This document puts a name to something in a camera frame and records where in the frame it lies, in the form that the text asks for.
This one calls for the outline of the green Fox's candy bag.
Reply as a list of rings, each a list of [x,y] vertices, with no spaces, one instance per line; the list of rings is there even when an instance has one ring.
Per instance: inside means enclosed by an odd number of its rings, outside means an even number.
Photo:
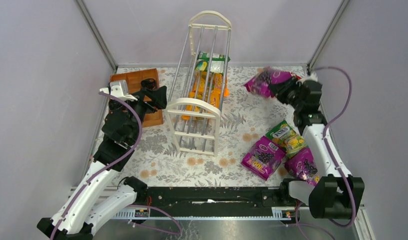
[[[230,61],[230,57],[226,57],[223,54],[200,51],[197,57],[197,63],[195,66],[196,71],[206,72],[210,67],[210,72],[215,74],[224,74],[225,63]]]

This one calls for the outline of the purple grape candy bag front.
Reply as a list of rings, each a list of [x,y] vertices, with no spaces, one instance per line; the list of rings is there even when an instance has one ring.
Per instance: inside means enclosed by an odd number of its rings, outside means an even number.
[[[266,181],[281,165],[285,157],[286,152],[278,144],[262,136],[245,155],[241,164]]]

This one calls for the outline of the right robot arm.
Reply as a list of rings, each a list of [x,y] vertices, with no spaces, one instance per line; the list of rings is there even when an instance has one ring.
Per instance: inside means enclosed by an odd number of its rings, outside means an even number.
[[[297,170],[314,164],[319,180],[311,185],[309,180],[286,179],[281,188],[290,198],[307,205],[316,219],[349,220],[354,222],[362,195],[364,182],[353,177],[341,160],[328,132],[330,123],[320,111],[322,85],[312,79],[291,78],[270,84],[270,91],[283,104],[294,109],[294,124],[307,142],[312,158],[301,159]]]

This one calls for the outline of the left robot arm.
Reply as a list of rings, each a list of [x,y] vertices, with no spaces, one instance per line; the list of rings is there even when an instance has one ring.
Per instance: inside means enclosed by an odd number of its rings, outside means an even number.
[[[103,140],[67,202],[52,217],[44,217],[37,224],[51,240],[91,240],[123,208],[145,199],[146,184],[130,177],[114,194],[96,203],[133,155],[142,137],[145,115],[166,108],[167,87],[143,86],[129,93],[126,81],[119,80],[101,88],[99,94],[109,98],[109,112],[101,128]]]

